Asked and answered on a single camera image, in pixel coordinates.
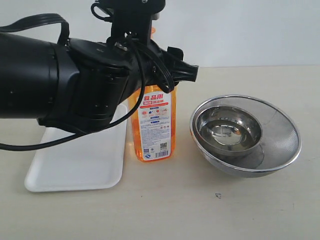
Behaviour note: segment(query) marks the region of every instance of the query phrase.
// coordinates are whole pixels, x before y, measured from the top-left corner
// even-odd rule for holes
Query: bowl rim
[[[297,134],[297,139],[298,139],[298,147],[297,147],[297,151],[295,152],[295,154],[293,155],[293,157],[288,160],[286,163],[281,164],[279,166],[273,167],[273,168],[266,168],[266,169],[252,169],[252,168],[244,168],[244,167],[238,167],[229,163],[226,163],[222,160],[220,160],[219,158],[213,156],[212,154],[210,154],[198,141],[198,139],[195,136],[194,133],[194,129],[193,129],[193,124],[194,124],[194,117],[197,113],[197,111],[205,104],[214,101],[214,100],[218,100],[218,99],[224,99],[224,98],[243,98],[243,99],[250,99],[250,100],[254,100],[254,101],[258,101],[260,103],[266,104],[270,107],[272,107],[273,109],[277,110],[278,112],[280,112],[283,116],[285,116],[289,122],[292,124],[296,134]],[[205,100],[204,102],[202,102],[201,104],[199,104],[196,109],[193,111],[191,118],[190,118],[190,122],[189,122],[189,128],[190,128],[190,132],[191,132],[191,136],[193,138],[193,140],[196,142],[196,145],[198,148],[201,149],[201,151],[203,151],[203,153],[205,153],[207,156],[210,156],[211,158],[213,158],[215,161],[217,161],[218,163],[228,167],[228,168],[232,168],[234,170],[239,170],[242,172],[250,172],[250,173],[270,173],[270,172],[275,172],[278,170],[281,170],[289,165],[291,165],[300,155],[301,150],[302,150],[302,139],[301,139],[301,134],[300,131],[297,127],[297,125],[295,124],[295,122],[284,112],[282,111],[280,108],[278,108],[277,106],[273,105],[272,103],[262,100],[260,98],[257,97],[253,97],[253,96],[249,96],[249,95],[243,95],[243,94],[226,94],[226,95],[218,95],[218,96],[214,96],[211,97],[207,100]]]
[[[211,108],[218,108],[218,107],[229,107],[229,108],[238,109],[238,110],[240,110],[240,111],[248,114],[251,118],[253,118],[253,119],[255,120],[255,122],[258,123],[258,125],[259,125],[259,130],[260,130],[260,133],[261,133],[259,140],[258,140],[252,147],[250,147],[250,148],[248,148],[248,149],[245,149],[245,150],[241,150],[241,151],[224,150],[224,149],[221,149],[221,148],[218,148],[218,147],[213,146],[213,145],[210,144],[207,140],[205,140],[205,139],[201,136],[201,134],[200,134],[200,132],[199,132],[199,130],[198,130],[198,128],[197,128],[197,121],[198,121],[199,117],[200,117],[205,111],[207,111],[207,110],[209,110],[209,109],[211,109]],[[217,106],[208,107],[208,108],[204,109],[203,111],[201,111],[200,113],[195,112],[194,115],[197,115],[197,116],[196,116],[196,118],[194,119],[194,121],[192,122],[192,124],[194,123],[194,125],[195,125],[195,131],[196,131],[197,135],[201,138],[201,140],[203,140],[204,142],[206,142],[208,145],[212,146],[212,147],[215,148],[215,149],[223,150],[223,151],[226,152],[226,153],[246,153],[246,152],[250,152],[251,150],[255,149],[255,148],[258,147],[258,146],[260,145],[260,143],[261,143],[261,139],[262,139],[262,137],[263,137],[264,131],[263,131],[263,129],[262,129],[262,125],[261,125],[260,121],[259,121],[254,115],[252,115],[252,114],[249,113],[248,111],[242,109],[241,107],[232,106],[232,105],[217,105]]]

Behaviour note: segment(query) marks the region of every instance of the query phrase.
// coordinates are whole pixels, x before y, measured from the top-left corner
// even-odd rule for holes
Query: bottle label
[[[138,109],[143,159],[152,161],[171,154],[171,94],[146,93]]]

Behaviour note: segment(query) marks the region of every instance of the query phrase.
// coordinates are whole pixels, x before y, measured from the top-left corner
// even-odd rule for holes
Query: plastic bottle
[[[128,101],[132,108],[140,90]],[[157,85],[145,88],[142,104],[131,116],[134,150],[142,162],[153,162],[172,156],[176,148],[177,87],[164,93]]]

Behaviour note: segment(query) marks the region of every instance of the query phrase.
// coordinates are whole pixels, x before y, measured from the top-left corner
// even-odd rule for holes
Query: white wall
[[[1,0],[0,25],[39,13],[59,13],[71,37],[103,41],[110,24],[91,15],[94,0]],[[154,22],[161,47],[182,48],[202,67],[320,64],[319,0],[167,0]],[[21,34],[56,41],[59,25]]]

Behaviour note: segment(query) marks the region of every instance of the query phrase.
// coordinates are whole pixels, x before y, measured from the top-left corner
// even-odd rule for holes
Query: white tray
[[[113,121],[127,114],[120,104]],[[122,177],[127,121],[110,129],[38,150],[24,181],[31,192],[107,189]],[[47,128],[42,143],[71,135]]]

